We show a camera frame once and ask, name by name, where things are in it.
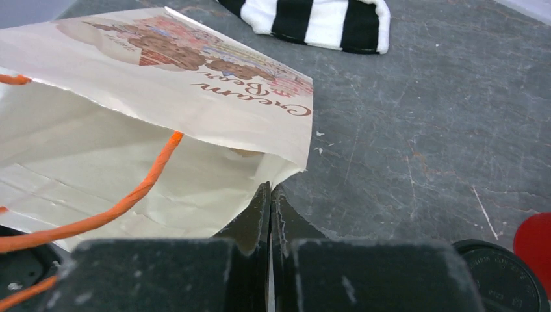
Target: printed illustration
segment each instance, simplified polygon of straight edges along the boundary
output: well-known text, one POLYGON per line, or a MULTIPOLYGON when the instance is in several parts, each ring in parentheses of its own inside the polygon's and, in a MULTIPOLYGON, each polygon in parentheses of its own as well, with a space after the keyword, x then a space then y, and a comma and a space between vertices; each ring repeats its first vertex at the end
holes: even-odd
POLYGON ((70 25, 56 21, 57 29, 123 62, 202 75, 209 72, 209 78, 220 81, 262 83, 284 98, 313 94, 312 83, 302 74, 170 14, 131 23, 99 17, 69 21, 70 25))

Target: scratched surface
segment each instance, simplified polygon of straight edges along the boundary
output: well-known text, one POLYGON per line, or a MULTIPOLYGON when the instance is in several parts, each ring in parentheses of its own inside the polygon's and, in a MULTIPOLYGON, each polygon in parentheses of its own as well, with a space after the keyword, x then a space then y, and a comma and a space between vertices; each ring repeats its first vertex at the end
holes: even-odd
POLYGON ((313 77, 308 172, 284 184, 326 235, 512 248, 551 211, 551 28, 488 0, 387 4, 386 55, 255 35, 214 0, 80 0, 63 17, 167 5, 313 77))

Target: paper bag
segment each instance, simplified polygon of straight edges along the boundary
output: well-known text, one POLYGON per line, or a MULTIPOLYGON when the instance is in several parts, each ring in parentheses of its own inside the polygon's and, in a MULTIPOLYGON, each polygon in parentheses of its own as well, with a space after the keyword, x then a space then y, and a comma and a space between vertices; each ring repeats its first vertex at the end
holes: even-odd
POLYGON ((306 167, 312 80, 169 8, 0 31, 0 224, 27 233, 111 208, 185 134, 151 192, 58 240, 210 237, 259 184, 306 167))

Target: white stripe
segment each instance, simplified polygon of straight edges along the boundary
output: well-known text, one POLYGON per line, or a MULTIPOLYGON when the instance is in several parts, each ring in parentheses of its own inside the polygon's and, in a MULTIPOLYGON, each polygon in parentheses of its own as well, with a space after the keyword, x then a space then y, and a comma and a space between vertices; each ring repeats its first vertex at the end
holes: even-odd
POLYGON ((359 0, 363 3, 376 6, 375 13, 379 17, 379 40, 377 52, 385 54, 389 50, 389 36, 391 31, 391 12, 385 0, 359 0))
POLYGON ((256 34, 272 34, 276 12, 277 0, 246 0, 241 8, 241 18, 253 27, 256 34))
POLYGON ((348 0, 314 0, 304 42, 339 49, 347 9, 348 0))

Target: screw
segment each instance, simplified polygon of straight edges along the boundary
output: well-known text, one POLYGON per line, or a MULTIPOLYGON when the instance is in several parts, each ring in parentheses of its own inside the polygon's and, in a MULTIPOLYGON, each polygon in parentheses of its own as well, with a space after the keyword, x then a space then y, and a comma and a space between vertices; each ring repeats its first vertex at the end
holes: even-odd
POLYGON ((8 285, 8 289, 11 290, 11 291, 18 291, 21 288, 23 288, 23 285, 21 285, 19 283, 10 283, 10 285, 8 285))

